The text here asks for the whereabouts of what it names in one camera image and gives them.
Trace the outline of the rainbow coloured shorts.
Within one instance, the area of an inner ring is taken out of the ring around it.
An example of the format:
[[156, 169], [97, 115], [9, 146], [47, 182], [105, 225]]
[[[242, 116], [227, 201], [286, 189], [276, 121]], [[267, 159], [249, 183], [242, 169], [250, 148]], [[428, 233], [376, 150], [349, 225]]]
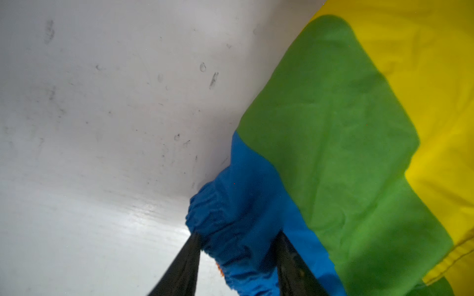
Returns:
[[284, 232], [332, 296], [474, 293], [474, 4], [327, 1], [186, 224], [241, 296]]

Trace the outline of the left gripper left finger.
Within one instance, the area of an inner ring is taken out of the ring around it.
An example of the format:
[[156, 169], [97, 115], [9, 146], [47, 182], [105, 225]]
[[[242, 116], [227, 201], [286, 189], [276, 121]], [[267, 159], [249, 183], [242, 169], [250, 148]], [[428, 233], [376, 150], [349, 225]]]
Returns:
[[148, 296], [194, 296], [201, 255], [201, 236], [192, 233]]

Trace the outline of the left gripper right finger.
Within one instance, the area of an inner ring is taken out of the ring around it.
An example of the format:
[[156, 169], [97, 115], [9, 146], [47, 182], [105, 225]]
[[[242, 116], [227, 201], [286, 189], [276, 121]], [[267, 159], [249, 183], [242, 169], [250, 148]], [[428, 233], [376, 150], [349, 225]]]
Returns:
[[284, 232], [274, 240], [281, 296], [329, 296]]

